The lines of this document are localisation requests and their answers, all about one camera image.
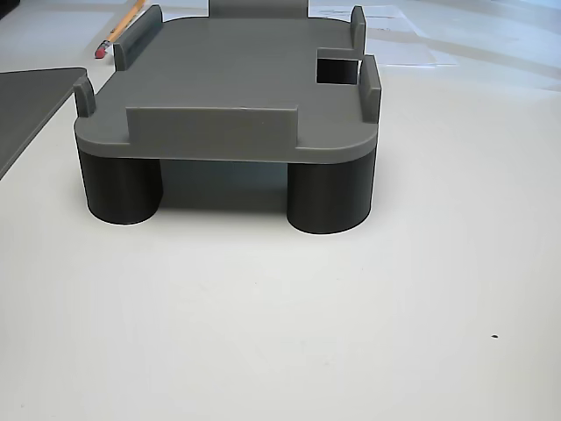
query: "rectangular cutout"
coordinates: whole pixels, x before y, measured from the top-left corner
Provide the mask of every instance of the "rectangular cutout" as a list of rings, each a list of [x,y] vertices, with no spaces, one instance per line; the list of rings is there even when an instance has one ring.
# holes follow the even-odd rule
[[[356,85],[359,61],[317,59],[316,82],[342,85]]]

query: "black cylindrical leg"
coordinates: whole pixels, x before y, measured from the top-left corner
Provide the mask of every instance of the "black cylindrical leg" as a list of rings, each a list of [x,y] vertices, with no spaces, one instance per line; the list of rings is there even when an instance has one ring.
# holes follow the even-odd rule
[[[151,217],[163,194],[159,160],[102,158],[78,149],[88,207],[97,218],[128,225]]]
[[[376,149],[341,164],[288,164],[290,224],[313,234],[341,232],[370,213]]]

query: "yellow pencil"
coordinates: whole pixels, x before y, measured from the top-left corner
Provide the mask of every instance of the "yellow pencil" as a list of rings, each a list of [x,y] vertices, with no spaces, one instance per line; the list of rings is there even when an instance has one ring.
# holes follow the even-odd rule
[[[115,42],[115,40],[119,38],[128,24],[134,19],[135,16],[137,16],[138,12],[140,11],[140,9],[142,9],[142,6],[144,6],[145,2],[146,0],[137,0],[134,6],[132,6],[132,9],[124,16],[124,18],[121,19],[117,26],[113,28],[113,30],[109,34],[109,37],[107,37],[107,39],[102,42],[96,49],[97,59],[102,59],[103,57],[105,57],[107,48],[109,48],[111,43]]]

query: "white surface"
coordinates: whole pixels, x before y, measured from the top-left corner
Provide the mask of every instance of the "white surface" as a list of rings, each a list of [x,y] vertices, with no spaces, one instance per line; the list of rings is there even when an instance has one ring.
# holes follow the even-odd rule
[[[366,54],[379,66],[430,66],[437,60],[395,6],[365,7]],[[352,6],[312,6],[309,16],[351,21]]]
[[[0,419],[559,420],[560,82],[488,57],[384,69],[373,211],[331,236],[287,223],[279,167],[96,220],[71,98],[0,181]]]

